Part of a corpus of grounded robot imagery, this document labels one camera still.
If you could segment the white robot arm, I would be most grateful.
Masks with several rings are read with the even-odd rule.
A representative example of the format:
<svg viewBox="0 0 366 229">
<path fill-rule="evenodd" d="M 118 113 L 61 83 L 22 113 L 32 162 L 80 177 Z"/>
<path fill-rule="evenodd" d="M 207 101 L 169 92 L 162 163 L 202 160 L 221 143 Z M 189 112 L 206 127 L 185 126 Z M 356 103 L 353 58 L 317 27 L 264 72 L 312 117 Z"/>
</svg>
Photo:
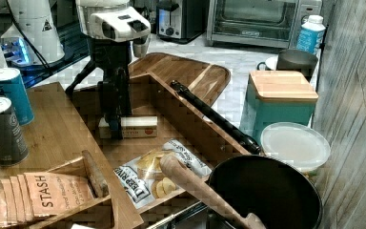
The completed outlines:
<svg viewBox="0 0 366 229">
<path fill-rule="evenodd" d="M 103 79 L 97 83 L 100 107 L 111 137 L 121 139 L 121 118 L 132 113 L 129 64 L 134 56 L 146 55 L 151 24 L 130 0 L 76 0 L 76 7 L 91 60 L 66 93 L 71 95 L 93 70 L 102 70 Z"/>
</svg>

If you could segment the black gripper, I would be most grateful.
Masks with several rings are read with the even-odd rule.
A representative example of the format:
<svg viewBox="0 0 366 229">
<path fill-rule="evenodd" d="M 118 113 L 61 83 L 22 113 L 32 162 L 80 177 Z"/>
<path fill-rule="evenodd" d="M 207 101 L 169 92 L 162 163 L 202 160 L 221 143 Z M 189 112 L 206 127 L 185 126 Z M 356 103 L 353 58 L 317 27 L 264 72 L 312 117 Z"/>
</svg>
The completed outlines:
<svg viewBox="0 0 366 229">
<path fill-rule="evenodd" d="M 87 65 L 89 72 L 99 68 L 104 72 L 104 76 L 116 76 L 117 89 L 110 81 L 100 81 L 98 90 L 101 111 L 105 121 L 109 124 L 111 138 L 122 139 L 120 114 L 132 114 L 129 92 L 131 43 L 89 37 L 88 47 L 91 57 Z"/>
</svg>

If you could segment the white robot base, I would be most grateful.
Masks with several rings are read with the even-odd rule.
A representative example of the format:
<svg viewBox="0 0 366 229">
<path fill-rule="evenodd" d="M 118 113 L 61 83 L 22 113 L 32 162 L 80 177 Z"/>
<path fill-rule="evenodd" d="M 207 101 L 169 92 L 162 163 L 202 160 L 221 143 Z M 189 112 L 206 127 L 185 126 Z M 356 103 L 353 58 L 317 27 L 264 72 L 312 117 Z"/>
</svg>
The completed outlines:
<svg viewBox="0 0 366 229">
<path fill-rule="evenodd" d="M 49 0 L 7 0 L 12 25 L 1 35 L 7 60 L 27 67 L 52 64 L 64 57 Z"/>
</svg>

